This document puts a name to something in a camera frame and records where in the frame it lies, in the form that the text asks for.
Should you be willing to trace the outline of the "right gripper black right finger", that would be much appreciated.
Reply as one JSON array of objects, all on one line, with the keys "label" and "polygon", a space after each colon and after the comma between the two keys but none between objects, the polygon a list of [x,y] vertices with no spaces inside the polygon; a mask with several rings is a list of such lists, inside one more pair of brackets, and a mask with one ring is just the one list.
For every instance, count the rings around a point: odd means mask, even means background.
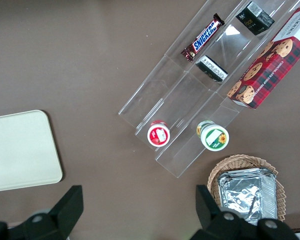
[{"label": "right gripper black right finger", "polygon": [[236,213],[221,211],[206,185],[197,185],[196,213],[201,229],[193,240],[297,240],[295,232],[284,222],[263,218],[252,225]]}]

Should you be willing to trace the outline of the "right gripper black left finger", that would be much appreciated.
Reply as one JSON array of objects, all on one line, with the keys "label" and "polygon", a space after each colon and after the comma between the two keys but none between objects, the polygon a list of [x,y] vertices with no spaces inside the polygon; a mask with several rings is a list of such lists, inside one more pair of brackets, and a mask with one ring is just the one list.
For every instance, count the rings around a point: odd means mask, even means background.
[{"label": "right gripper black left finger", "polygon": [[65,240],[83,210],[83,188],[73,185],[47,213],[34,214],[12,228],[0,221],[0,240]]}]

